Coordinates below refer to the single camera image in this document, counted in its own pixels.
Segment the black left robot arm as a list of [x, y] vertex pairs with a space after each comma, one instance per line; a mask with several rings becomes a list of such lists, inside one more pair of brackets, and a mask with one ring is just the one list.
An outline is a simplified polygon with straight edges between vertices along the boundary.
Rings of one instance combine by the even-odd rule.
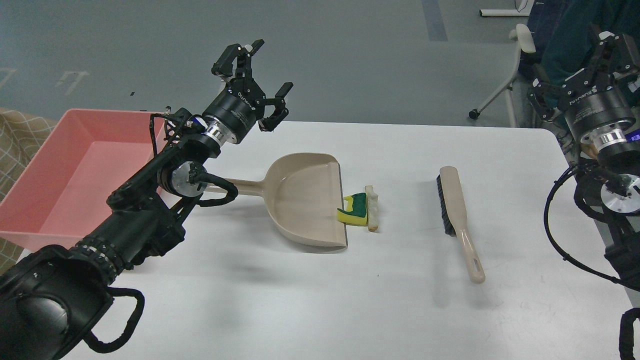
[[180, 244], [195, 207], [233, 202], [238, 187], [208, 173], [206, 160], [227, 142], [239, 144], [254, 125], [272, 132], [289, 114], [292, 82], [268, 98], [254, 80], [252, 59], [264, 44], [225, 48], [211, 67], [225, 87], [201, 114], [150, 114], [150, 126], [163, 119], [166, 144], [158, 149], [151, 140], [153, 157], [109, 195], [105, 221], [70, 249], [48, 244], [1, 276], [3, 360], [59, 360], [80, 342], [108, 354], [131, 339], [146, 299], [114, 287], [117, 276]]

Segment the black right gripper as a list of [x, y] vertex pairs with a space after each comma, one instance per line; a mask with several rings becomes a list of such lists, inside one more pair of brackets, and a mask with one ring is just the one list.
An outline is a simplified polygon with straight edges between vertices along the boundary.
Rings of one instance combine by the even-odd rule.
[[541, 64], [534, 64], [530, 94], [531, 104], [544, 119], [550, 119], [553, 107], [549, 101], [554, 100], [574, 139], [581, 143], [631, 129], [636, 119], [620, 89], [639, 88], [639, 50], [633, 37], [602, 30], [594, 23], [589, 30], [594, 48], [586, 68], [557, 85]]

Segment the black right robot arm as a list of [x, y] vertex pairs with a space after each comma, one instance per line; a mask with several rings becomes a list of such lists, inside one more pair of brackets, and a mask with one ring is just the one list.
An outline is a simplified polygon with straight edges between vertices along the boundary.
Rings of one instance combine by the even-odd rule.
[[[626, 135], [636, 123], [625, 100], [622, 80], [639, 73], [639, 52], [631, 36], [590, 26], [594, 50], [584, 68], [552, 84], [539, 64], [529, 93], [530, 104], [542, 121], [563, 115], [577, 145], [594, 146], [594, 160], [571, 165], [547, 196], [543, 223], [547, 238], [564, 261], [595, 276], [639, 290], [639, 232], [629, 219], [639, 216], [639, 142]], [[558, 189], [576, 176], [573, 200], [589, 218], [605, 224], [612, 244], [605, 259], [617, 272], [609, 276], [572, 257], [553, 238], [550, 205]]]

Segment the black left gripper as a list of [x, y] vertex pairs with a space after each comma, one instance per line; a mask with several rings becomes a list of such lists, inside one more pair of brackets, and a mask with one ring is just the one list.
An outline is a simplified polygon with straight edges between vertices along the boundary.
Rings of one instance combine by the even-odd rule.
[[[226, 82], [233, 79], [202, 112], [207, 123], [205, 135], [219, 145], [240, 144], [258, 120], [261, 132], [272, 132], [290, 113], [285, 97], [293, 82], [284, 82], [273, 98], [266, 98], [253, 78], [252, 60], [263, 45], [263, 39], [245, 46], [231, 44], [211, 67], [213, 75]], [[265, 106], [274, 107], [268, 117], [263, 117]]]

